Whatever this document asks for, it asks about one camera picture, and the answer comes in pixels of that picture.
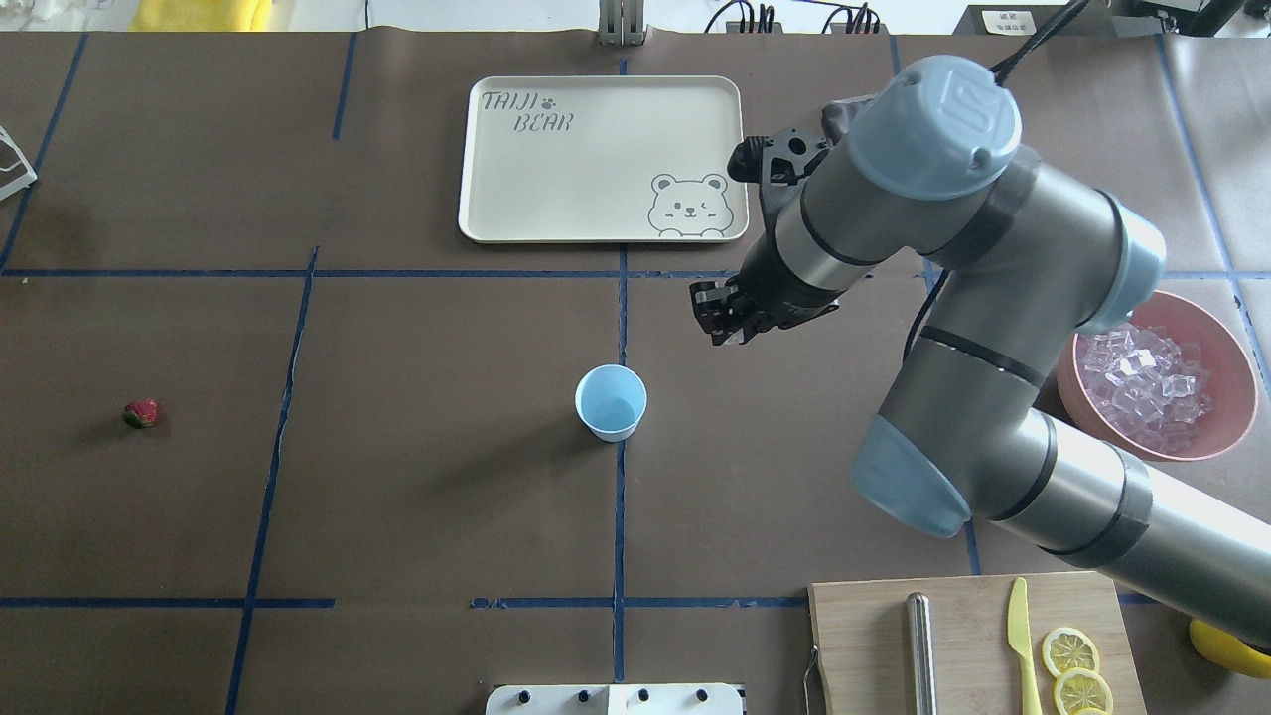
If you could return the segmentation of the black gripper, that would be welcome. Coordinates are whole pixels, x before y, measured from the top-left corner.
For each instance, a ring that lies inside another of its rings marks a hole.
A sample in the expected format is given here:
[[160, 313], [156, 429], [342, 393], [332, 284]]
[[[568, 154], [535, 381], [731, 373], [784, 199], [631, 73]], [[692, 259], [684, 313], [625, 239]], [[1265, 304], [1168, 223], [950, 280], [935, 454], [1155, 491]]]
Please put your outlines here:
[[694, 317], [713, 345], [744, 345], [771, 330], [791, 330], [834, 312], [839, 291], [808, 284], [785, 268], [744, 268], [690, 284]]

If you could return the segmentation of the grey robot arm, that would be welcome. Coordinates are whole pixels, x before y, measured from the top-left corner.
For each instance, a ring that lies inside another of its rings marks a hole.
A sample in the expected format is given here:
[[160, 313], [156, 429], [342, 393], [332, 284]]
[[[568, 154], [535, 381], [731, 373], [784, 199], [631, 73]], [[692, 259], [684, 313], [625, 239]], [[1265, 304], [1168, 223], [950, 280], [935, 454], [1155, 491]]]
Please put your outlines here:
[[1153, 224], [1023, 145], [1010, 91], [962, 56], [916, 60], [760, 190], [766, 231], [690, 286], [716, 345], [838, 309], [902, 248], [947, 284], [850, 469], [921, 532], [972, 517], [1268, 650], [1268, 525], [1035, 408], [1068, 340], [1126, 323], [1164, 271]]

